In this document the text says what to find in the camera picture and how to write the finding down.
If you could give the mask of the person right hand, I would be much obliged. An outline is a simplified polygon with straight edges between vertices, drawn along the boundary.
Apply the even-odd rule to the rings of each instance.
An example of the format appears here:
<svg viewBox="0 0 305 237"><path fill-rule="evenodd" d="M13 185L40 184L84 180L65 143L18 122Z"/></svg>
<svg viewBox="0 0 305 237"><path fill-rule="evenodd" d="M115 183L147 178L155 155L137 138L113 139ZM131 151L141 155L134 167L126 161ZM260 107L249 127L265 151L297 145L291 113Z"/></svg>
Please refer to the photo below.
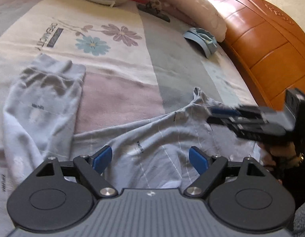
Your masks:
<svg viewBox="0 0 305 237"><path fill-rule="evenodd" d="M259 143L260 162L270 170L278 168L292 168L299 166L304 160L303 155L297 155L293 142L286 146L268 146Z"/></svg>

